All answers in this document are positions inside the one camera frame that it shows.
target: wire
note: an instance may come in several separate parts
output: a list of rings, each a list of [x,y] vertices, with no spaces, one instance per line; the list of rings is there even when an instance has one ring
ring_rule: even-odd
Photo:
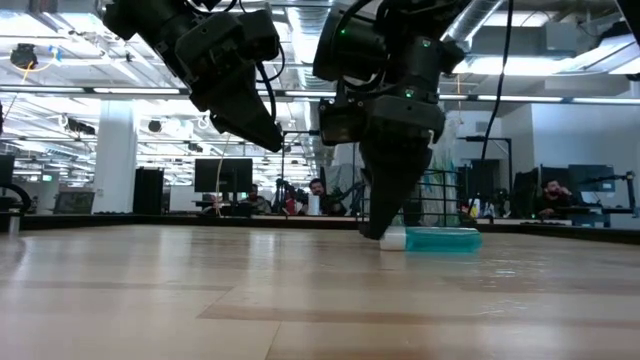
[[[507,67],[507,62],[509,61],[509,48],[511,47],[511,30],[513,29],[513,9],[514,9],[514,0],[509,0],[509,9],[507,12],[507,30],[504,40],[504,53],[502,55],[502,72],[500,73],[500,78],[498,80],[498,90],[496,92],[496,103],[493,107],[493,113],[491,113],[491,119],[489,120],[489,125],[487,126],[487,132],[484,135],[484,141],[482,142],[482,156],[480,157],[479,167],[482,170],[484,168],[485,159],[487,157],[487,146],[489,145],[489,136],[491,135],[491,127],[493,127],[493,123],[496,120],[496,116],[498,116],[498,110],[500,109],[500,102],[502,99],[502,89],[504,87],[504,78],[505,78],[505,69]],[[476,194],[480,190],[480,184],[482,182],[482,176],[478,176],[475,181],[476,188],[473,191],[473,197],[471,198],[471,204],[469,205],[469,215],[471,215],[471,210],[473,209],[473,204],[476,202]]]
[[[54,52],[53,52],[53,58],[51,59],[51,61],[50,61],[50,62],[49,62],[45,67],[40,68],[40,69],[32,69],[32,68],[31,68],[32,66],[34,66],[33,61],[29,63],[29,66],[27,66],[27,69],[26,69],[26,70],[25,70],[25,69],[23,69],[23,68],[19,68],[19,67],[15,66],[15,65],[12,65],[12,66],[13,66],[16,70],[18,70],[18,71],[20,71],[20,72],[25,73],[25,79],[26,79],[26,75],[27,75],[28,73],[34,73],[34,72],[40,72],[40,71],[45,71],[45,70],[47,70],[47,69],[48,69],[51,65],[53,65],[53,63],[56,61],[56,54],[57,54],[57,52],[56,52],[56,51],[54,51]]]
[[[231,3],[229,3],[229,5],[227,5],[227,8],[224,9],[225,12],[231,11],[231,9],[233,9],[234,7],[236,7],[236,4],[238,3],[238,0],[231,0]]]
[[[587,34],[588,36],[591,36],[592,38],[596,38],[597,39],[597,38],[600,37],[598,35],[594,35],[594,34],[588,32],[587,29],[584,28],[583,24],[578,23],[577,26],[578,26],[578,29],[582,30],[583,33]]]
[[[234,6],[235,6],[236,2],[238,3],[238,5],[240,5],[240,9],[242,9],[242,12],[246,14],[247,10],[244,8],[244,5],[242,5],[242,0],[231,0],[231,4],[233,4]],[[287,59],[286,59],[286,57],[284,55],[284,48],[282,47],[282,43],[280,41],[278,41],[278,52],[280,53],[280,56],[281,56],[280,70],[278,70],[278,72],[274,76],[272,76],[270,78],[267,78],[267,77],[263,76],[262,80],[260,80],[260,79],[256,80],[258,83],[264,84],[264,83],[267,83],[267,82],[272,82],[273,80],[279,78],[280,75],[282,75],[282,72],[284,72],[284,67],[286,65]]]
[[[31,66],[33,66],[33,61],[29,63],[29,66],[27,66],[28,69],[31,69]],[[29,76],[29,73],[33,72],[33,70],[25,70],[24,72],[24,76],[22,76],[22,81],[20,82],[20,85],[24,85],[24,83],[27,81],[27,77]],[[9,104],[9,108],[7,109],[7,113],[4,114],[4,119],[8,120],[9,119],[9,114],[11,113],[11,109],[13,108],[13,104],[16,103],[16,99],[18,98],[18,93],[16,93],[13,96],[13,100],[11,100],[11,104]]]
[[[546,16],[547,16],[547,19],[548,19],[549,21],[552,21],[552,20],[553,20],[553,18],[551,17],[551,15],[549,15],[549,13],[548,13],[548,12],[546,12],[546,11],[544,11],[544,10],[536,10],[536,11],[532,12],[532,13],[531,13],[531,15],[527,16],[527,18],[526,18],[526,19],[524,19],[524,21],[520,24],[520,27],[523,27],[523,26],[524,26],[524,24],[526,24],[526,23],[527,23],[527,21],[529,21],[529,20],[530,20],[530,19],[531,19],[535,14],[539,14],[539,13],[540,13],[540,14],[544,14],[544,15],[546,15]]]
[[[259,62],[256,64],[256,67],[258,68],[258,72],[260,73],[260,76],[262,76],[264,80],[267,80],[268,76],[267,76],[267,71],[264,68],[264,64],[262,62]],[[269,102],[271,103],[271,120],[276,121],[276,116],[277,116],[276,94],[273,92],[273,87],[271,86],[271,82],[265,81],[264,87],[267,88],[267,94],[269,95]]]
[[[284,55],[284,48],[282,47],[282,43],[281,42],[278,42],[278,50],[280,51],[280,55],[282,57],[280,70],[278,70],[278,72],[274,76],[268,78],[266,81],[265,80],[257,80],[257,82],[259,82],[260,84],[264,84],[265,82],[272,82],[273,80],[279,78],[280,75],[282,75],[282,72],[284,71],[284,67],[285,67],[285,64],[286,64],[286,58],[285,58],[285,55]]]
[[[218,194],[220,193],[220,173],[222,172],[222,162],[224,161],[224,154],[227,152],[227,147],[229,146],[229,140],[231,140],[231,134],[227,136],[227,142],[224,144],[224,148],[222,149],[220,162],[218,163],[218,174],[216,175],[216,201],[214,205],[216,207],[216,213],[218,214],[218,217],[222,217],[222,213],[220,212],[220,203],[218,202]]]

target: fluorescent light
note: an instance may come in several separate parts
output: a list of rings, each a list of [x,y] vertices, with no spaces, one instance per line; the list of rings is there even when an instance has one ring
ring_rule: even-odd
[[[42,141],[42,142],[76,142],[76,139],[72,138],[32,138],[27,137],[24,139],[25,141]]]
[[[442,101],[464,101],[468,98],[469,96],[467,95],[440,95],[440,100]]]
[[[0,86],[0,91],[23,93],[84,93],[83,88],[54,86]]]
[[[495,95],[480,95],[478,96],[478,101],[496,101],[498,97]]]
[[[636,58],[625,65],[611,71],[612,75],[635,75],[640,74],[640,58]]]
[[[98,94],[134,94],[134,95],[180,95],[179,89],[172,88],[94,88]]]
[[[334,97],[335,91],[285,91],[286,96],[292,97]]]
[[[454,73],[479,75],[500,75],[502,73],[501,56],[483,56],[470,58],[456,67]],[[545,57],[509,57],[504,73],[517,76],[549,76],[560,71],[565,63],[562,60]]]
[[[540,103],[549,103],[549,102],[562,102],[562,98],[559,96],[502,96],[502,100],[508,102],[540,102]]]
[[[16,170],[13,172],[13,175],[40,175],[40,171],[26,171],[26,170]]]
[[[640,99],[574,98],[572,102],[592,105],[640,105]]]
[[[479,95],[478,101],[496,101],[495,95]],[[549,103],[549,102],[562,102],[562,98],[559,96],[511,96],[503,95],[500,97],[501,101],[505,102],[524,102],[524,103]]]

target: person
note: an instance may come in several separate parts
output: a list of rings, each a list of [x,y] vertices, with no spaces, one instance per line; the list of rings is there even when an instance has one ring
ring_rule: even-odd
[[[329,216],[345,216],[347,209],[342,205],[338,199],[332,199],[327,195],[324,184],[320,179],[313,179],[309,183],[309,190],[311,194],[320,197],[320,212],[323,215]],[[306,214],[309,206],[305,205],[301,210],[301,213]]]
[[[558,208],[578,205],[578,200],[571,191],[560,185],[555,179],[542,183],[542,196],[536,199],[535,211],[542,218],[562,218],[558,213]]]
[[[271,213],[271,204],[267,201],[267,199],[258,195],[258,185],[251,185],[251,192],[249,193],[249,197],[242,200],[244,204],[251,204],[253,207],[254,214],[270,214]]]

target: wooden table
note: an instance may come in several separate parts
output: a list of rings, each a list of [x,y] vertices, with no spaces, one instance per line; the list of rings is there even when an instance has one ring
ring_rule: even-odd
[[[639,359],[640,248],[119,226],[0,238],[7,360]]]

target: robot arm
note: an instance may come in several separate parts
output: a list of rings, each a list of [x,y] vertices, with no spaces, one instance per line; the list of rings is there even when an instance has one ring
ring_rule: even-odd
[[[360,143],[371,186],[365,236],[380,239],[444,130],[440,74],[451,73],[464,53],[439,39],[470,0],[383,0],[374,17],[357,15],[371,1],[331,11],[313,70],[338,82],[336,98],[319,106],[322,140]],[[219,1],[192,2],[211,10]],[[256,66],[278,54],[266,11],[203,14],[184,0],[114,0],[104,23],[125,40],[139,34],[189,87],[194,105],[211,111],[216,128],[280,150],[281,132],[255,88]],[[356,85],[345,77],[373,80]]]

